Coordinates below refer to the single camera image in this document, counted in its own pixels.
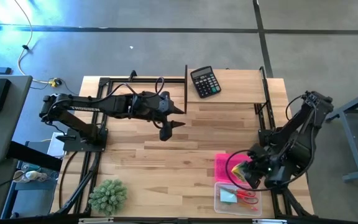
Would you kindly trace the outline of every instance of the wooden tabletop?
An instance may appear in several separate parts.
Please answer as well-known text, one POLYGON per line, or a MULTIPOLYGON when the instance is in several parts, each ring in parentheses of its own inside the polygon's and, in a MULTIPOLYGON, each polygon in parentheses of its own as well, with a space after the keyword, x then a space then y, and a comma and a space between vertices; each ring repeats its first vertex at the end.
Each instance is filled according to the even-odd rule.
MULTIPOLYGON (((259 71, 254 71, 254 75, 261 78, 259 71)), ((99 78, 84 77, 80 95, 96 96, 99 78)), ((224 77, 218 77, 218 81, 225 83, 224 77)), ((276 125, 282 126, 287 122, 285 107, 288 104, 284 81, 281 78, 269 78, 268 86, 276 125)), ((154 84, 151 83, 133 83, 131 87, 138 92, 154 90, 154 84)), ((164 91, 169 91, 175 105, 184 109, 184 84, 166 83, 164 91)), ((122 87, 116 94, 128 92, 128 89, 122 87)), ((262 99, 264 93, 256 91, 250 97, 262 99)), ((92 113, 75 114, 85 122, 91 121, 92 113)), ((248 149, 258 142, 259 120, 253 104, 189 102, 187 114, 173 114, 168 119, 186 125, 175 128, 172 138, 161 142, 158 129, 152 123, 108 118, 108 145, 102 153, 96 185, 105 179, 121 179, 127 186, 128 200, 116 216, 254 218, 214 211, 215 154, 248 149)), ((63 160, 62 170, 69 156, 63 160)), ((83 157, 84 153, 79 152, 68 166, 63 183, 63 202, 78 185, 83 157)), ((58 210, 58 188, 51 212, 58 210)), ((294 181, 289 188, 302 206, 313 213, 305 176, 294 181)), ((81 210, 86 204, 88 188, 84 192, 81 210)), ((284 211, 282 199, 279 198, 279 202, 284 211)), ((270 192, 262 192, 262 208, 260 217, 274 217, 270 192)), ((93 211, 92 216, 103 215, 93 211)))

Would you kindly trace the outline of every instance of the concrete floor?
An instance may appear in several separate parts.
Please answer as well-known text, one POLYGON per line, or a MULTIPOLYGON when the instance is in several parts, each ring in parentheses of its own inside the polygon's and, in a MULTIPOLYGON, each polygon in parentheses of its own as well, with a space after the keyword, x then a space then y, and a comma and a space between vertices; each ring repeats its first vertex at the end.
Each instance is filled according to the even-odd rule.
MULTIPOLYGON (((251 0, 19 2, 33 24, 40 26, 257 27, 251 0)), ((358 30, 356 0, 259 0, 259 4, 265 29, 358 30)), ((27 22, 14 2, 0 0, 0 24, 27 22)), ((0 66, 12 67, 15 75, 19 75, 16 60, 28 36, 29 32, 0 31, 0 66)), ((289 98, 317 90, 333 97, 339 107, 358 95, 358 35, 267 34, 266 40, 273 76, 285 79, 289 98)), ((263 65, 258 34, 34 32, 31 45, 35 45, 33 54, 22 61, 25 72, 41 80, 61 77, 75 92, 84 75, 129 75, 133 69, 139 75, 181 75, 185 64, 236 69, 263 65)), ((30 91, 14 140, 50 138, 54 129, 42 124, 37 114, 41 97, 56 92, 67 93, 64 87, 30 91)), ((294 103, 292 111, 299 105, 294 103)), ((358 221, 358 181, 344 184, 341 180, 353 171, 356 165, 340 123, 324 125, 309 171, 317 215, 358 221)))

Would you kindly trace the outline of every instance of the calculator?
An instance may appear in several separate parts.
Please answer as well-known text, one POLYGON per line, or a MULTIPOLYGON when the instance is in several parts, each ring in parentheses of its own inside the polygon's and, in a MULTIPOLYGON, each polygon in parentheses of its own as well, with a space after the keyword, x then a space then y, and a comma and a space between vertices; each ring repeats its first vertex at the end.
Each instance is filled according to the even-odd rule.
POLYGON ((211 66, 199 68, 190 73, 193 84, 200 98, 212 96, 221 91, 221 87, 211 66))

